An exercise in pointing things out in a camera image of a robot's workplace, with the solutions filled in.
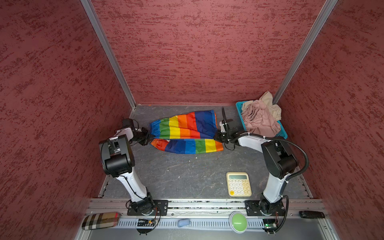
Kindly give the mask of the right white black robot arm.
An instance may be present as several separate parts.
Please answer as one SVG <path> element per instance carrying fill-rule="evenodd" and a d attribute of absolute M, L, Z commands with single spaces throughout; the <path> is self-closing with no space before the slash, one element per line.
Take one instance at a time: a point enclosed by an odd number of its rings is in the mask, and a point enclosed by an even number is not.
<path fill-rule="evenodd" d="M 282 203 L 289 177 L 298 166 L 298 161 L 286 139 L 270 138 L 248 132 L 231 135 L 221 130 L 216 131 L 214 139 L 223 144 L 232 143 L 263 153 L 269 177 L 260 197 L 259 210 L 265 216 L 275 213 Z"/>

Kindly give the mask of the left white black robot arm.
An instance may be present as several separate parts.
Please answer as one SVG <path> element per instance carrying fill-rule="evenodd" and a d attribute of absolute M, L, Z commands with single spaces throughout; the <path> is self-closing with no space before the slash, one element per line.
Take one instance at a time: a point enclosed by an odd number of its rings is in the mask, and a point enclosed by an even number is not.
<path fill-rule="evenodd" d="M 138 136 L 133 127 L 120 129 L 113 137 L 99 142 L 99 150 L 103 171 L 122 183 L 130 195 L 133 211 L 149 216 L 155 212 L 156 206 L 135 172 L 136 163 L 131 148 L 131 141 L 136 141 Z"/>

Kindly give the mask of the teal plastic basket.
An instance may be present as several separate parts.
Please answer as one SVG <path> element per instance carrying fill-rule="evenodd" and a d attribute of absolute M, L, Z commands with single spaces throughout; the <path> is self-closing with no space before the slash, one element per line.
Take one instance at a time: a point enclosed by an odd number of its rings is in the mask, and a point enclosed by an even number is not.
<path fill-rule="evenodd" d="M 237 111 L 238 111 L 238 114 L 239 114 L 239 117 L 240 117 L 240 120 L 241 120 L 241 123 L 243 125 L 243 128 L 244 130 L 246 131 L 246 126 L 245 126 L 245 123 L 244 123 L 244 120 L 243 120 L 243 117 L 242 117 L 242 112 L 243 112 L 243 105 L 246 101 L 242 101 L 242 102 L 236 102 L 236 108 L 237 108 Z M 283 137 L 284 139 L 287 139 L 288 138 L 288 134 L 287 132 L 285 131 L 281 121 L 277 121 L 277 123 L 280 125 L 281 127 L 281 130 L 280 132 L 278 132 L 276 134 L 277 137 Z"/>

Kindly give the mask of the rainbow striped shorts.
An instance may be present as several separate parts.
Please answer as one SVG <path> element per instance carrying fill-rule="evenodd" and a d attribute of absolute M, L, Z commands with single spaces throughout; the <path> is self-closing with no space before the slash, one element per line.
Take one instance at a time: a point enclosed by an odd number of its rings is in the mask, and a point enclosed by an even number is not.
<path fill-rule="evenodd" d="M 163 152 L 194 155 L 224 150 L 223 144 L 214 140 L 218 125 L 213 110 L 163 118 L 150 127 L 154 136 L 151 145 Z"/>

